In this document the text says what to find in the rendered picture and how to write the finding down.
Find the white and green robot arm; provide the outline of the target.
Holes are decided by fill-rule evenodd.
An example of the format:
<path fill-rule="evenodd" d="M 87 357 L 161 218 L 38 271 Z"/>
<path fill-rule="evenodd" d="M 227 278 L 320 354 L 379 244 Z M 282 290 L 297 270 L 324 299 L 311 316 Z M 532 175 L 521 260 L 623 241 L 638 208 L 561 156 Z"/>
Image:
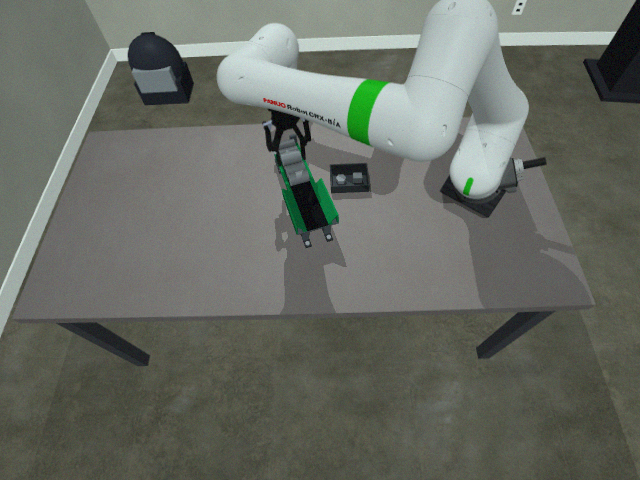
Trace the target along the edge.
<path fill-rule="evenodd" d="M 457 195 L 472 204 L 501 190 L 517 192 L 524 178 L 516 174 L 546 165 L 545 157 L 511 158 L 529 105 L 507 70 L 487 0 L 434 5 L 404 84 L 297 70 L 298 55 L 288 27 L 265 25 L 221 62 L 218 87 L 234 103 L 288 113 L 416 162 L 450 149 L 468 101 L 473 113 L 450 178 Z M 491 193 L 501 177 L 498 193 Z"/>

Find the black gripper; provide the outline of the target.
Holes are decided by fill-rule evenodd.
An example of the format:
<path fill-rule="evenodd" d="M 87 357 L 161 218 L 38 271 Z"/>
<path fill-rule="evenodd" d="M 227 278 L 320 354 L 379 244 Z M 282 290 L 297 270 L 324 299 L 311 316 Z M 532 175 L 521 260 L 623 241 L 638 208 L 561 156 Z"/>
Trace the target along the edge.
<path fill-rule="evenodd" d="M 281 165 L 281 160 L 280 160 L 280 154 L 279 154 L 279 145 L 280 145 L 280 141 L 281 141 L 281 137 L 283 135 L 283 132 L 287 129 L 293 129 L 295 131 L 295 133 L 297 134 L 298 138 L 300 139 L 300 147 L 301 147 L 301 155 L 303 160 L 306 160 L 306 155 L 305 155 L 305 146 L 308 145 L 308 142 L 311 141 L 311 134 L 310 134 L 310 129 L 309 129 L 309 121 L 302 119 L 303 121 L 303 126 L 304 126 L 304 131 L 305 131 L 305 136 L 303 137 L 302 133 L 300 132 L 300 130 L 298 130 L 299 128 L 297 127 L 297 122 L 299 121 L 299 117 L 295 117 L 293 115 L 290 114 L 286 114 L 283 112 L 279 112 L 276 110 L 271 110 L 271 121 L 267 122 L 264 121 L 262 122 L 265 135 L 266 135 L 266 145 L 267 145 L 267 141 L 268 141 L 268 151 L 269 152 L 273 152 L 273 154 L 276 154 L 277 157 L 277 162 L 279 167 L 282 166 Z M 294 118 L 295 117 L 295 118 Z M 294 118 L 294 119 L 293 119 Z M 279 119 L 280 121 L 277 121 L 277 119 Z M 292 120 L 291 120 L 292 119 Z M 290 121 L 289 121 L 290 120 Z M 286 121 L 286 122 L 281 122 L 281 121 Z M 272 140 L 271 140 L 271 126 L 274 125 L 276 128 L 276 132 L 275 132 L 275 136 L 274 136 L 274 141 L 272 144 Z M 292 127 L 291 127 L 291 126 Z M 285 128 L 285 129 L 284 129 Z M 297 129 L 298 128 L 298 129 Z M 306 130 L 305 130 L 306 129 Z"/>

